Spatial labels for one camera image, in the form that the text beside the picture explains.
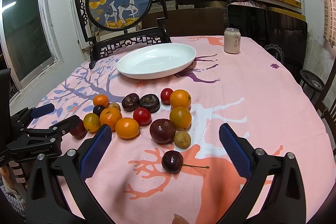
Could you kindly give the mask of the person's right hand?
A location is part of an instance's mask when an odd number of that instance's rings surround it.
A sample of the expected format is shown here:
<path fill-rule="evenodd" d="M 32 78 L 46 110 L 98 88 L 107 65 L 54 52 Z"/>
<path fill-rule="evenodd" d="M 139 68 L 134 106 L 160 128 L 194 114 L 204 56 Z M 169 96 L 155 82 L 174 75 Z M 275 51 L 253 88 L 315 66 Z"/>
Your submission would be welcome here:
<path fill-rule="evenodd" d="M 174 214 L 172 224 L 189 224 L 189 222 L 178 214 Z"/>

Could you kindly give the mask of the person's left hand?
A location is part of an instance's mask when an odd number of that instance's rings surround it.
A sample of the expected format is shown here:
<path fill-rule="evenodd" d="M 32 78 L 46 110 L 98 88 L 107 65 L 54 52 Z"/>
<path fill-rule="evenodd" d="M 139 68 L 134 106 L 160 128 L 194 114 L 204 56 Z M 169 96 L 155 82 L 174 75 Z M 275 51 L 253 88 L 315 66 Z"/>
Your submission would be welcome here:
<path fill-rule="evenodd" d="M 8 192 L 12 193 L 17 199 L 26 199 L 26 175 L 21 164 L 9 161 L 1 167 L 1 178 Z"/>

